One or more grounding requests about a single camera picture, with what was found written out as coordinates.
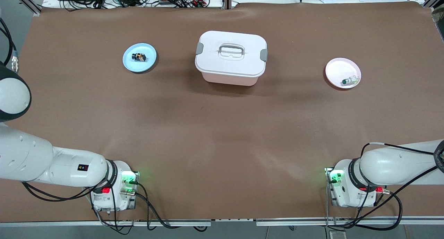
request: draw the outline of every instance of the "brown table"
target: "brown table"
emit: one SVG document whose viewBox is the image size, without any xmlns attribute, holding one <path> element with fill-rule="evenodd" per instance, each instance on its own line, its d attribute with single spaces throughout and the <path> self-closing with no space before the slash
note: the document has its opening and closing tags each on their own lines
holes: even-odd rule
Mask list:
<svg viewBox="0 0 444 239">
<path fill-rule="evenodd" d="M 265 38 L 268 63 L 256 85 L 202 78 L 195 47 L 207 30 Z M 142 75 L 122 65 L 123 52 L 139 42 L 159 55 Z M 327 83 L 324 67 L 336 57 L 360 67 L 357 87 Z M 127 162 L 141 171 L 165 219 L 323 217 L 324 167 L 358 157 L 370 141 L 444 138 L 443 57 L 430 9 L 414 2 L 44 8 L 20 58 L 32 106 L 8 125 Z M 47 203 L 8 180 L 0 189 L 1 222 L 96 220 L 85 199 Z M 400 195 L 404 215 L 443 215 L 435 208 L 443 195 L 443 187 L 408 187 Z M 396 215 L 390 205 L 375 215 Z M 334 216 L 355 213 L 331 209 Z M 145 212 L 140 203 L 119 219 Z"/>
</svg>

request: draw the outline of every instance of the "gray floor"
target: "gray floor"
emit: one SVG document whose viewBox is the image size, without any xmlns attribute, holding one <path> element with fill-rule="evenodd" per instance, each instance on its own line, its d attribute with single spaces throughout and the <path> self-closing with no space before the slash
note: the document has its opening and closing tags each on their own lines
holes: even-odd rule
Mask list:
<svg viewBox="0 0 444 239">
<path fill-rule="evenodd" d="M 43 0 L 34 0 L 41 4 Z M 0 0 L 2 8 L 2 18 L 8 25 L 12 38 L 20 51 L 27 31 L 31 25 L 31 12 L 19 4 L 18 0 Z M 7 54 L 7 40 L 0 37 L 0 59 L 3 60 Z M 212 226 L 204 233 L 199 233 L 193 228 L 179 228 L 168 230 L 157 228 L 154 231 L 147 231 L 146 228 L 133 228 L 129 236 L 137 238 L 157 238 L 157 239 L 264 239 L 266 227 L 257 227 L 252 222 L 213 222 Z M 121 236 L 109 228 L 100 226 L 80 226 L 80 227 L 0 227 L 0 239 L 117 239 Z M 325 238 L 324 228 L 321 227 L 298 227 L 296 231 L 290 231 L 287 227 L 270 227 L 269 239 L 298 238 L 314 239 Z M 370 231 L 354 228 L 347 231 L 349 239 L 443 239 L 444 225 L 442 226 L 399 226 L 392 231 Z"/>
</svg>

